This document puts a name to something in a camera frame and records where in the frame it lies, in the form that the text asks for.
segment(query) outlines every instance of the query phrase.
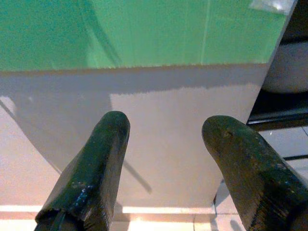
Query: white wall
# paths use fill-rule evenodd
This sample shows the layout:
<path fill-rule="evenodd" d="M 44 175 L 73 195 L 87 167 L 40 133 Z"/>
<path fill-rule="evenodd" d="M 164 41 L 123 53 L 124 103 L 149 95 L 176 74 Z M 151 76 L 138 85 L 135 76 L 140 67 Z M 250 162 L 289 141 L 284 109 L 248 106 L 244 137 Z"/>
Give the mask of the white wall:
<path fill-rule="evenodd" d="M 42 205 L 99 119 L 121 110 L 131 133 L 119 207 L 211 207 L 222 178 L 203 122 L 245 122 L 266 65 L 2 74 L 0 205 Z"/>

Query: white tile floor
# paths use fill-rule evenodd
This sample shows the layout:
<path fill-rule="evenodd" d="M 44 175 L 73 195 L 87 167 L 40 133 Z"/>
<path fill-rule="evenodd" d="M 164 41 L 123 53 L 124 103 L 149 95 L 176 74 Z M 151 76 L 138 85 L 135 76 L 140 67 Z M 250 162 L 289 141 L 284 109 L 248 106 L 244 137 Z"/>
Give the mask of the white tile floor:
<path fill-rule="evenodd" d="M 308 127 L 263 131 L 260 134 L 282 156 L 308 154 Z M 308 182 L 308 159 L 288 161 Z M 217 216 L 211 223 L 114 222 L 110 231 L 245 231 L 229 191 L 221 183 L 216 197 Z M 0 230 L 33 231 L 33 220 L 0 220 Z"/>

